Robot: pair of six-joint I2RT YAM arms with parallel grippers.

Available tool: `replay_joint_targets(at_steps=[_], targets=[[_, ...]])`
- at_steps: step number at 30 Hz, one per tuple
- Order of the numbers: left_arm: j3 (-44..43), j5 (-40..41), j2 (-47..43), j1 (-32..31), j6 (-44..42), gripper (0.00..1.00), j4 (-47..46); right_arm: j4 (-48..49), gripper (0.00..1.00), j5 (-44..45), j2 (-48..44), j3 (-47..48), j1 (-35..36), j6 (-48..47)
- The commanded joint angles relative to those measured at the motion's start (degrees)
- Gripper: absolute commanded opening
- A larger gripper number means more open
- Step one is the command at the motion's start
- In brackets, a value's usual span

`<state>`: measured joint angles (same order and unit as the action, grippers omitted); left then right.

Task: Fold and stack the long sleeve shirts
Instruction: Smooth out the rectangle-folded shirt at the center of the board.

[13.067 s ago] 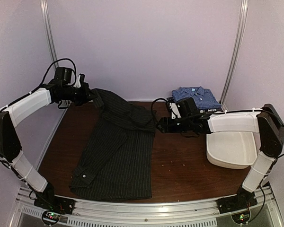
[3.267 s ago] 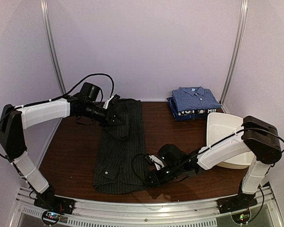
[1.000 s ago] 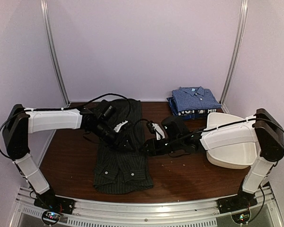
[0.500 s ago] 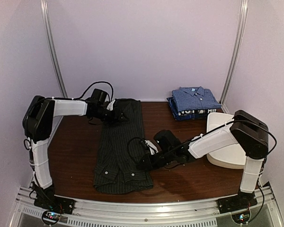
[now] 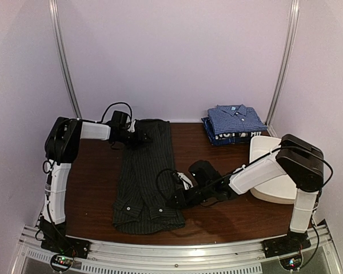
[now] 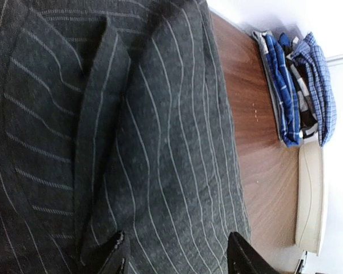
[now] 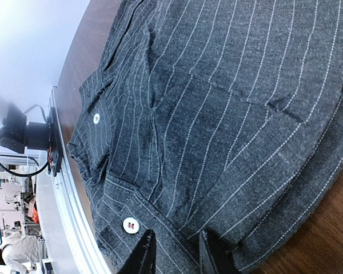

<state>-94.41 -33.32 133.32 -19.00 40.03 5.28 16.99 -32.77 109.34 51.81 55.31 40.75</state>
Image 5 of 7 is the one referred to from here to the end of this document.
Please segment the dark striped long sleeve shirt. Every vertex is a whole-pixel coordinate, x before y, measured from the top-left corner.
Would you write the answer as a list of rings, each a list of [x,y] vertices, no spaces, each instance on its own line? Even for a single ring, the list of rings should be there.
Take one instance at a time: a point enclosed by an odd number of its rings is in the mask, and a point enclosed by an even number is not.
[[[174,194],[174,152],[170,122],[137,121],[153,140],[140,148],[124,148],[117,196],[113,203],[113,226],[122,233],[147,235],[183,228],[181,211],[166,206]]]

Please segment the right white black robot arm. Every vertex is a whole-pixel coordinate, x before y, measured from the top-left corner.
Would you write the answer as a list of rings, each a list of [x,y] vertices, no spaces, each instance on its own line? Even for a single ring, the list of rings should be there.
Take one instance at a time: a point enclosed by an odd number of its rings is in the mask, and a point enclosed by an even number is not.
[[[323,189],[324,168],[328,163],[317,147],[292,135],[282,137],[279,145],[265,155],[222,176],[209,161],[199,160],[189,167],[196,186],[177,187],[167,198],[168,207],[184,209],[201,204],[209,198],[233,200],[271,179],[287,175],[296,186],[296,198],[288,234],[282,248],[295,251],[306,238],[314,206]]]

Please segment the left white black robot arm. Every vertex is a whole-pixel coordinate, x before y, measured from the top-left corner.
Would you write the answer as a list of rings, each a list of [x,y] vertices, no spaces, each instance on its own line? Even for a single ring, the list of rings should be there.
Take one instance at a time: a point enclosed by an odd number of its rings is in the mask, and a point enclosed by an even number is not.
[[[46,160],[42,168],[47,175],[46,202],[40,229],[45,240],[58,253],[66,253],[71,247],[70,238],[66,236],[66,186],[82,139],[122,143],[128,148],[151,143],[151,137],[137,127],[137,121],[122,111],[114,111],[111,120],[106,123],[57,118],[45,141]]]

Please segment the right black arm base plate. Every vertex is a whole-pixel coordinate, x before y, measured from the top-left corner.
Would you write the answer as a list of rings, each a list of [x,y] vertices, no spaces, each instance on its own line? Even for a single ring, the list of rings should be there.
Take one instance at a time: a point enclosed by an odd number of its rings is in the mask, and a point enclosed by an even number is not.
[[[306,232],[289,232],[284,236],[264,240],[262,246],[265,257],[269,258],[299,252],[302,249],[311,247],[311,243]]]

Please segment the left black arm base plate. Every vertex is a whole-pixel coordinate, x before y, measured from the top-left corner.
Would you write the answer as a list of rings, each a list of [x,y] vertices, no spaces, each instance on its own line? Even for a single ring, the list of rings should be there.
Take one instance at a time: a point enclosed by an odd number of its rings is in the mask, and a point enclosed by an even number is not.
[[[90,242],[72,237],[66,237],[66,240],[44,239],[41,243],[41,248],[53,253],[65,255],[67,257],[87,259],[90,249]]]

